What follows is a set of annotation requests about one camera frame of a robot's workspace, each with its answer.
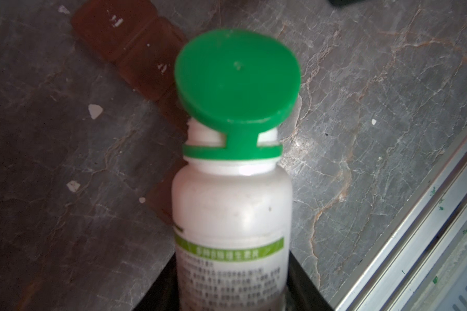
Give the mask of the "white pill bottle green cap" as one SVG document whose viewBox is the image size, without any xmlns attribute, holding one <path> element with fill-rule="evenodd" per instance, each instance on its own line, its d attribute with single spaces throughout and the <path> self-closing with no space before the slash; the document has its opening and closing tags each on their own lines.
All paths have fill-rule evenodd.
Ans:
<svg viewBox="0 0 467 311">
<path fill-rule="evenodd" d="M 242 29 L 206 32 L 175 64 L 189 114 L 172 184 L 181 310 L 283 310 L 293 186 L 279 126 L 301 87 L 296 56 Z"/>
</svg>

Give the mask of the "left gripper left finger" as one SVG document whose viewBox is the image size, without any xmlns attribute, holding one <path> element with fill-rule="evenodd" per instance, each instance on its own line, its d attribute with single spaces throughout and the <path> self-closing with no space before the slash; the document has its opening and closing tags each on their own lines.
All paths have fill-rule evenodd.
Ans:
<svg viewBox="0 0 467 311">
<path fill-rule="evenodd" d="M 177 311 L 176 257 L 172 256 L 134 311 Z"/>
</svg>

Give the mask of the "brown weekly pill organizer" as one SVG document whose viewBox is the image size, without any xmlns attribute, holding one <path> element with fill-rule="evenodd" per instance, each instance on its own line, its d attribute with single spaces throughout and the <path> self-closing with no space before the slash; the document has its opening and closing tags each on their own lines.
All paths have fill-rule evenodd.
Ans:
<svg viewBox="0 0 467 311">
<path fill-rule="evenodd" d="M 172 224 L 171 184 L 185 165 L 178 153 L 189 119 L 178 103 L 173 71 L 186 35 L 150 1 L 87 1 L 71 25 L 96 56 L 152 105 L 153 115 L 143 118 L 140 144 L 129 149 L 128 165 L 136 177 L 133 184 L 143 188 L 145 205 Z"/>
</svg>

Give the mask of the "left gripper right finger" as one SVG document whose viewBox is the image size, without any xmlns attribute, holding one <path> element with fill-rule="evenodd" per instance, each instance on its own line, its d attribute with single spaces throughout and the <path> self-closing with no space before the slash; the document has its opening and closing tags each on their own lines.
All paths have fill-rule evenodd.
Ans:
<svg viewBox="0 0 467 311">
<path fill-rule="evenodd" d="M 332 311 L 301 264 L 292 252 L 289 253 L 289 268 L 285 294 L 286 310 Z"/>
</svg>

